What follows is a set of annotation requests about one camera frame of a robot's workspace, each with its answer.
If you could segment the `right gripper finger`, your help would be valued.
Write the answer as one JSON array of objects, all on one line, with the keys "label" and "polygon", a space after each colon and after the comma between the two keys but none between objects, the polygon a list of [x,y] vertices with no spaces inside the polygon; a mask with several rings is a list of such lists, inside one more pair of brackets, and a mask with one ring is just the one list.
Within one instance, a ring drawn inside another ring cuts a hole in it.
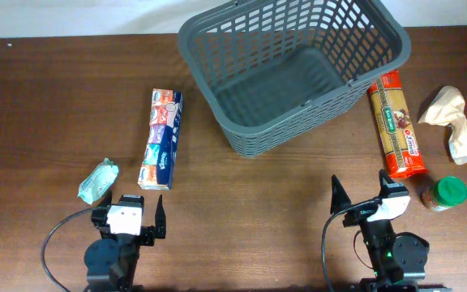
[{"label": "right gripper finger", "polygon": [[379,197],[380,198],[388,198],[390,195],[390,185],[393,184],[394,181],[389,177],[385,170],[379,171],[379,184],[380,184],[380,191]]},{"label": "right gripper finger", "polygon": [[334,215],[344,209],[347,209],[351,205],[351,200],[347,195],[345,189],[341,185],[340,180],[334,174],[331,176],[332,180],[332,199],[330,214]]}]

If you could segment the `spaghetti pasta package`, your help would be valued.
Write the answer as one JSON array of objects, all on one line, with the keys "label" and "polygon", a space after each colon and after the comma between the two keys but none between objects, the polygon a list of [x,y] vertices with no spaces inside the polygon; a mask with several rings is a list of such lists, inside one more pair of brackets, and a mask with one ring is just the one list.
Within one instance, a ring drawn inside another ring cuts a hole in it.
[{"label": "spaghetti pasta package", "polygon": [[379,77],[368,94],[389,176],[408,178],[426,173],[398,70]]}]

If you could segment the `green lid jar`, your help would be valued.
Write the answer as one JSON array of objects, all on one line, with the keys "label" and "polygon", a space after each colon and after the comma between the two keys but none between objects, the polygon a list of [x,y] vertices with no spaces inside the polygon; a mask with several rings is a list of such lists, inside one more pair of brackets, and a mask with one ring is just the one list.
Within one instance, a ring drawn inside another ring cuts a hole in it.
[{"label": "green lid jar", "polygon": [[442,212],[467,200],[467,186],[459,178],[447,176],[428,186],[422,192],[421,199],[428,209]]}]

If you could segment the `grey plastic basket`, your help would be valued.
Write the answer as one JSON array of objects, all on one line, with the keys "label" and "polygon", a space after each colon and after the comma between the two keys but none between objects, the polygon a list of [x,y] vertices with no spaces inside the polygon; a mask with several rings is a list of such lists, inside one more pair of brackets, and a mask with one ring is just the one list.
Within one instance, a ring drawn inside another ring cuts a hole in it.
[{"label": "grey plastic basket", "polygon": [[257,156],[350,110],[411,40],[380,0],[231,1],[178,49],[231,147]]}]

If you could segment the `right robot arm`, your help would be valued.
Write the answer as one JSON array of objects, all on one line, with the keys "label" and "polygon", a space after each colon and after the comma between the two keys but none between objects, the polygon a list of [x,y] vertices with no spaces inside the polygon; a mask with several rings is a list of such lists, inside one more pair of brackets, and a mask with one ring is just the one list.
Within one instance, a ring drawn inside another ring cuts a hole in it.
[{"label": "right robot arm", "polygon": [[405,213],[409,191],[404,184],[394,182],[379,171],[379,194],[353,204],[337,176],[332,176],[330,214],[323,228],[321,258],[325,258],[325,239],[329,224],[343,216],[345,228],[357,226],[371,260],[372,278],[363,278],[358,291],[418,291],[418,281],[426,277],[429,243],[410,232],[397,233],[392,220]]}]

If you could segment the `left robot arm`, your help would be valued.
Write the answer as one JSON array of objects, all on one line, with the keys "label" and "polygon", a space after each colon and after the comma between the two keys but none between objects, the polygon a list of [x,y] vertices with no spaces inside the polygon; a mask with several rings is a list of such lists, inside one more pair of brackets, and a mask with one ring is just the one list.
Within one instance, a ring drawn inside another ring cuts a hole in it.
[{"label": "left robot arm", "polygon": [[112,202],[109,191],[92,210],[91,221],[101,238],[92,243],[84,254],[87,267],[87,291],[143,291],[134,283],[135,270],[142,247],[152,247],[166,236],[166,215],[159,197],[154,216],[155,224],[142,225],[144,198],[122,195]]}]

